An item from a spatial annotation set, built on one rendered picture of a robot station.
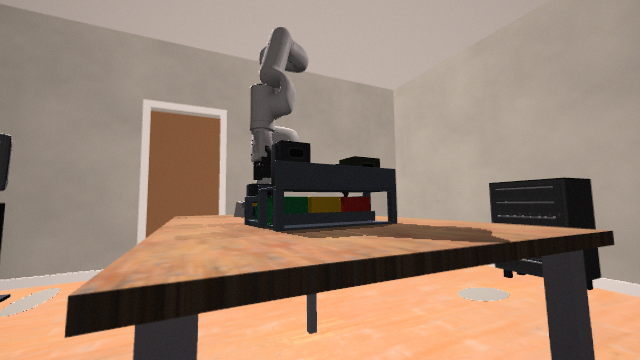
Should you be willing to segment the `yellow open bin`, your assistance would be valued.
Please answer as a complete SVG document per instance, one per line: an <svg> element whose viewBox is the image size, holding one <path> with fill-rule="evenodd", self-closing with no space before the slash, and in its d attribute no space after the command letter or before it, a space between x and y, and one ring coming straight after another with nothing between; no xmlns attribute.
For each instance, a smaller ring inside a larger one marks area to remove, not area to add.
<svg viewBox="0 0 640 360"><path fill-rule="evenodd" d="M308 213L341 212L341 197L308 197Z"/></svg>

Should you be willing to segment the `green bin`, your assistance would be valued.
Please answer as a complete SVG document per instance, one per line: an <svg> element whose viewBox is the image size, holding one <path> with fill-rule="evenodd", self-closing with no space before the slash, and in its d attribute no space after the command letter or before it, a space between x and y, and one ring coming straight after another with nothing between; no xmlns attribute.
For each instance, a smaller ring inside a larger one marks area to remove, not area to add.
<svg viewBox="0 0 640 360"><path fill-rule="evenodd" d="M284 214L308 213L308 197L284 197ZM267 197L267 225L272 225L273 197ZM258 220L258 203L254 210Z"/></svg>

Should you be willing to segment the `red open bin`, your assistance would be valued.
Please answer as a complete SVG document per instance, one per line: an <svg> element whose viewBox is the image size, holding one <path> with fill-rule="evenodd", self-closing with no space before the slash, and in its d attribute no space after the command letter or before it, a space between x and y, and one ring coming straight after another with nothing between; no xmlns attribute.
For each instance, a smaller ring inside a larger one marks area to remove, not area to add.
<svg viewBox="0 0 640 360"><path fill-rule="evenodd" d="M341 212L370 211L370 197L341 197Z"/></svg>

